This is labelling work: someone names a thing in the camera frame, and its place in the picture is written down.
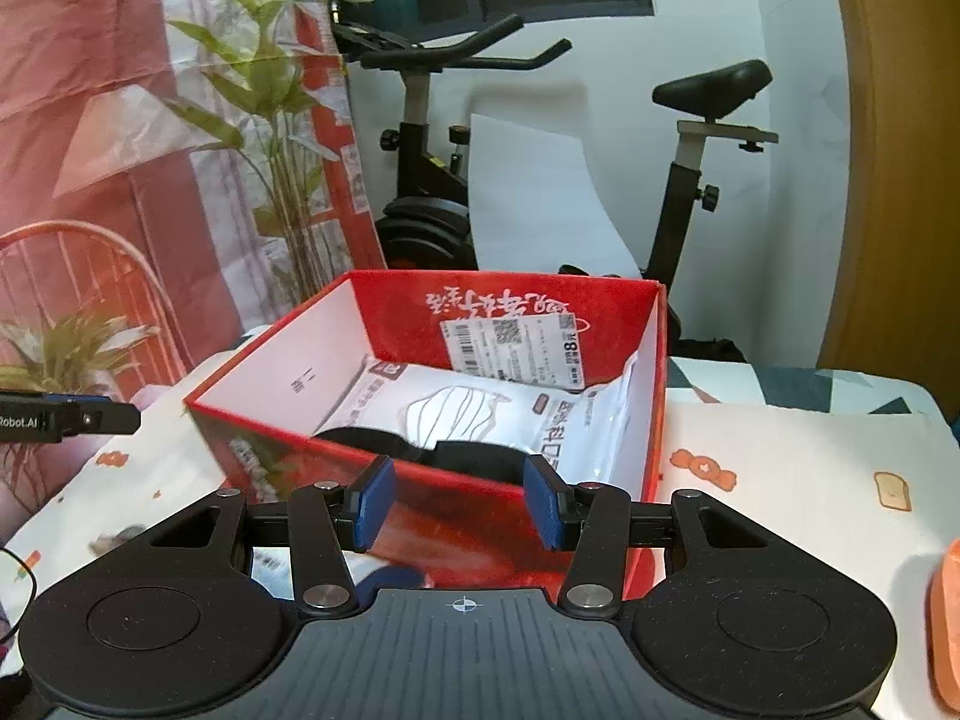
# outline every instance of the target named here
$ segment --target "exercise bike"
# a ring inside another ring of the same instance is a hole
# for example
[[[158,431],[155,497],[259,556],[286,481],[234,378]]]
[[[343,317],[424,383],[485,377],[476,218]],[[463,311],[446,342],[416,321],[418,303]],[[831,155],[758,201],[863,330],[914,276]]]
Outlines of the exercise bike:
[[[680,133],[677,153],[670,165],[650,261],[643,271],[644,278],[661,282],[668,295],[677,275],[694,205],[699,201],[705,211],[713,213],[720,201],[720,189],[717,186],[707,184],[703,189],[700,188],[700,167],[707,138],[742,141],[740,148],[751,154],[763,151],[761,143],[779,143],[776,132],[717,122],[717,119],[728,117],[747,100],[755,98],[770,85],[773,77],[765,62],[751,59],[710,73],[669,81],[653,91],[653,101],[657,105],[703,118],[702,122],[683,119],[677,122],[677,131]],[[573,265],[562,266],[560,272],[587,275]],[[671,355],[745,362],[743,354],[727,338],[688,341],[680,338],[681,331],[680,319],[670,309],[667,343]]]
[[[469,127],[449,129],[454,153],[450,164],[427,150],[427,111],[430,76],[449,69],[537,70],[573,48],[557,41],[531,59],[478,57],[477,53],[523,28],[512,15],[452,46],[425,49],[400,35],[357,23],[333,23],[337,47],[347,62],[364,68],[400,72],[406,87],[400,129],[384,130],[383,151],[397,152],[397,198],[376,223],[383,254],[390,268],[476,271],[470,240],[467,178],[462,166],[469,148]]]

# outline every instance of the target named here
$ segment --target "crosshair marking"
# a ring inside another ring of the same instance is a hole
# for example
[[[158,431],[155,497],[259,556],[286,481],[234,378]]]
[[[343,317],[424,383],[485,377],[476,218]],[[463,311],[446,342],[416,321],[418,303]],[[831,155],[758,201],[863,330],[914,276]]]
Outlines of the crosshair marking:
[[[468,611],[475,610],[477,607],[481,607],[482,605],[483,604],[477,603],[477,601],[467,598],[466,595],[464,595],[463,598],[458,598],[452,604],[448,604],[449,607],[455,608],[455,610],[462,614],[466,614]]]

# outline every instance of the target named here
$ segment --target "metal screw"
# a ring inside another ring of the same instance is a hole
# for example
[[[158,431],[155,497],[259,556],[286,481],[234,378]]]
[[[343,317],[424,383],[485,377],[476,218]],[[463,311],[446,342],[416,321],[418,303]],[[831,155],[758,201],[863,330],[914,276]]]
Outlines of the metal screw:
[[[613,600],[613,593],[603,584],[578,584],[566,591],[566,600],[579,608],[603,608]]]
[[[313,608],[342,607],[350,600],[350,591],[339,584],[314,584],[304,590],[304,603]]]

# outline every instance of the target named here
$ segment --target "blue gripper pad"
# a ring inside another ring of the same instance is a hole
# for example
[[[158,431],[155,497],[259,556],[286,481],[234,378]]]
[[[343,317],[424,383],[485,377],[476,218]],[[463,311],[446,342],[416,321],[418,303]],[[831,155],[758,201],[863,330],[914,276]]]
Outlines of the blue gripper pad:
[[[359,514],[353,524],[355,549],[365,551],[373,546],[396,494],[397,470],[394,468],[394,461],[385,458],[360,493]]]
[[[560,522],[557,493],[530,458],[523,464],[523,501],[544,547],[560,549],[563,544],[563,523]]]
[[[70,400],[76,400],[78,403],[112,403],[106,395],[67,395],[61,392],[45,392],[40,396],[43,400],[50,400],[55,403],[66,403]]]

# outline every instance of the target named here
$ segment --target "bike handlebar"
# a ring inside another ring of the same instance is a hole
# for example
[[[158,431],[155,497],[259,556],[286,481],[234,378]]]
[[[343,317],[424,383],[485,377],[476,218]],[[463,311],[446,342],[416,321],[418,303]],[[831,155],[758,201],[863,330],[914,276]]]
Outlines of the bike handlebar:
[[[493,23],[479,32],[474,32],[469,38],[459,43],[454,43],[452,46],[440,46],[436,49],[402,49],[384,50],[384,52],[367,52],[360,57],[360,66],[371,70],[432,70],[450,67],[451,65],[471,59],[477,53],[488,49],[494,43],[499,43],[505,37],[514,34],[514,32],[522,28],[523,19],[517,14],[512,14],[505,19],[498,20],[497,23]],[[521,59],[515,61],[524,62],[536,60]]]
[[[573,48],[568,39],[558,40],[545,52],[539,53],[531,59],[507,59],[502,56],[474,56],[457,62],[450,67],[464,70],[539,70],[549,65],[554,59],[563,56]]]

